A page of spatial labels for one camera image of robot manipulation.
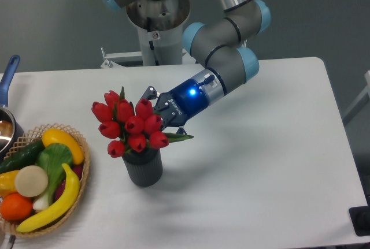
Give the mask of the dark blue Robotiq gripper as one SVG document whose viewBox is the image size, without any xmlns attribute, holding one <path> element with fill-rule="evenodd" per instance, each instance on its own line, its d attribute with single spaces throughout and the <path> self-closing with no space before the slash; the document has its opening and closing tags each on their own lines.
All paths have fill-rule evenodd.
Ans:
<svg viewBox="0 0 370 249">
<path fill-rule="evenodd" d="M 187 135 L 185 123 L 209 106 L 208 99 L 194 79 L 188 79 L 168 92 L 148 86 L 139 101 L 154 101 L 154 111 L 162 118 L 161 129 L 178 127 L 177 135 Z"/>
</svg>

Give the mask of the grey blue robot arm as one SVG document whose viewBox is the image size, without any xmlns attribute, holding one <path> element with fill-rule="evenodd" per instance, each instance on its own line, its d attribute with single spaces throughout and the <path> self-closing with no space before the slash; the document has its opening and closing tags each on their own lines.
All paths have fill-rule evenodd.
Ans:
<svg viewBox="0 0 370 249">
<path fill-rule="evenodd" d="M 254 77 L 259 70 L 256 55 L 242 43 L 264 31 L 271 13 L 260 0 L 220 0 L 224 18 L 213 26 L 186 25 L 189 0 L 102 0 L 113 10 L 125 9 L 136 27 L 145 66 L 182 62 L 187 52 L 203 69 L 168 92 L 149 87 L 146 99 L 154 99 L 162 127 L 181 127 Z"/>
</svg>

